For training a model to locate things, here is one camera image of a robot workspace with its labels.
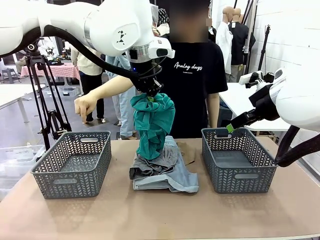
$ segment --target table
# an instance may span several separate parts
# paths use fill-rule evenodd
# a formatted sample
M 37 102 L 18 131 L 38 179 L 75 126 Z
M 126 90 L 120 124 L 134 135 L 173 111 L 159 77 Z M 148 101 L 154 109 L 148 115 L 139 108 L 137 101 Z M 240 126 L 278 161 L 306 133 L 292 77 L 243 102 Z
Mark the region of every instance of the table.
M 31 84 L 1 84 L 0 85 L 0 109 L 10 106 L 18 102 L 19 108 L 23 117 L 23 121 L 28 123 L 28 116 L 25 110 L 23 101 L 29 101 L 31 98 L 25 98 L 24 95 L 32 93 Z
M 220 92 L 219 95 L 225 104 L 230 108 L 235 117 L 241 115 L 244 112 L 252 110 L 252 106 L 249 97 L 256 92 L 256 87 L 246 88 L 245 85 L 239 83 L 228 83 L 228 91 Z M 290 124 L 278 118 L 274 121 L 261 120 L 257 121 L 249 126 L 245 126 L 250 131 L 255 132 L 286 132 L 288 131 Z
M 275 155 L 277 146 L 257 138 Z M 296 164 L 278 168 L 268 193 L 217 194 L 201 157 L 201 139 L 186 143 L 199 192 L 134 191 L 129 180 L 138 140 L 111 141 L 112 159 L 100 194 L 45 200 L 28 173 L 0 203 L 4 240 L 297 239 L 320 235 L 320 188 Z
M 64 63 L 63 65 L 60 65 L 60 66 L 53 65 L 53 66 L 50 66 L 50 68 L 54 77 L 76 78 L 80 81 L 80 74 L 79 74 L 78 67 L 74 66 L 71 62 Z M 38 76 L 45 75 L 43 70 L 38 70 L 37 67 L 35 68 L 35 70 Z M 28 76 L 28 75 L 29 75 L 28 67 L 23 66 L 21 70 L 21 76 Z

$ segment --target gray stool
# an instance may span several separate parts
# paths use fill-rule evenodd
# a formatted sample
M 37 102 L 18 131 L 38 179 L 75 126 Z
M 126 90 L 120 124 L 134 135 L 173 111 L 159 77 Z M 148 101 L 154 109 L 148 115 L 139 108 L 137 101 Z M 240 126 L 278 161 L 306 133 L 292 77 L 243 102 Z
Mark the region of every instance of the gray stool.
M 19 80 L 19 83 L 20 83 L 20 79 L 18 78 L 16 71 L 12 68 L 7 68 L 2 70 L 3 82 L 5 82 L 5 80 L 8 79 L 10 84 L 14 84 L 14 79 L 12 78 L 11 73 L 14 73 L 15 77 Z

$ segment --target black tripod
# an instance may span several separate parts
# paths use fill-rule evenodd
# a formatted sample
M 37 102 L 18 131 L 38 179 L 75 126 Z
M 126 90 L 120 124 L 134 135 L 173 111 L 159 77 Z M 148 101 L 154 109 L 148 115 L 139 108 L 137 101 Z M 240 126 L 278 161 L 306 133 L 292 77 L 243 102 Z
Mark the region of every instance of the black tripod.
M 25 57 L 25 62 L 26 62 L 27 68 L 28 68 L 30 81 L 31 81 L 32 89 L 33 89 L 33 94 L 34 94 L 34 99 L 35 99 L 35 103 L 36 103 L 36 107 L 38 110 L 39 119 L 40 119 L 40 123 L 41 123 L 41 130 L 40 130 L 39 134 L 43 135 L 45 148 L 46 148 L 46 150 L 49 150 L 49 148 L 50 148 L 49 134 L 50 133 L 52 133 L 53 139 L 57 140 L 63 133 L 71 132 L 72 130 L 71 130 L 71 126 L 68 121 L 67 114 L 66 114 L 64 105 L 62 103 L 62 100 L 61 100 L 61 97 L 60 97 L 60 94 L 59 94 L 59 91 L 57 88 L 57 84 L 56 84 L 56 81 L 55 81 L 54 76 L 52 74 L 47 57 L 40 54 L 36 43 L 30 44 L 27 48 L 28 48 L 28 52 L 27 52 L 27 56 Z M 39 78 L 37 76 L 36 65 L 37 65 L 38 70 L 43 70 L 45 78 L 46 78 L 47 82 L 49 83 L 49 88 L 51 91 L 51 96 L 52 96 L 52 99 L 54 102 L 55 109 L 48 110 L 48 108 L 47 108 L 45 97 L 44 97 L 43 92 L 41 90 Z M 47 67 L 50 72 L 52 83 L 50 82 L 50 79 L 49 79 Z M 43 121 L 42 113 L 40 110 L 40 105 L 38 102 L 37 92 L 36 92 L 34 83 L 37 85 L 37 88 L 38 88 L 40 105 L 42 108 L 44 121 Z M 58 102 L 56 100 L 54 92 L 56 92 L 56 94 L 59 98 L 59 103 L 62 107 L 62 111 L 63 111 L 63 114 L 65 116 L 66 121 L 63 120 L 63 117 L 61 115 L 61 112 L 60 112 L 60 109 L 58 106 Z

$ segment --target pink tablecloth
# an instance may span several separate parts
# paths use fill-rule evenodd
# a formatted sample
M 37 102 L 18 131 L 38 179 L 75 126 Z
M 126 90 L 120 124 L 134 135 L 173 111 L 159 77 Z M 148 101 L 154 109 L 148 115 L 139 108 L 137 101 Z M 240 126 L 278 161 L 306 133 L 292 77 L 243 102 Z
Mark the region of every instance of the pink tablecloth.
M 50 66 L 52 74 L 54 77 L 65 77 L 65 78 L 76 78 L 80 81 L 80 74 L 78 67 L 75 67 L 72 63 L 65 63 L 60 66 Z M 37 67 L 35 67 L 36 74 L 38 76 L 44 76 L 45 73 L 43 70 L 39 71 Z M 27 66 L 23 66 L 21 70 L 21 76 L 28 76 L 28 68 Z

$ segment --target robot logo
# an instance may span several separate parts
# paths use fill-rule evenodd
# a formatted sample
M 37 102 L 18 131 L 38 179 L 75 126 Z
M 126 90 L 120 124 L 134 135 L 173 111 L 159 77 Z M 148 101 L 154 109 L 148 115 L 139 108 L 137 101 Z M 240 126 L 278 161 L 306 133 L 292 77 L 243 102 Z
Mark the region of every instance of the robot logo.
M 125 35 L 127 35 L 126 33 L 124 33 L 124 31 L 118 31 L 118 34 L 120 34 L 120 40 L 119 41 L 117 41 L 116 43 L 122 43 L 123 45 L 125 45 L 125 43 L 124 43 L 124 41 L 123 41 L 123 37 L 125 36 Z

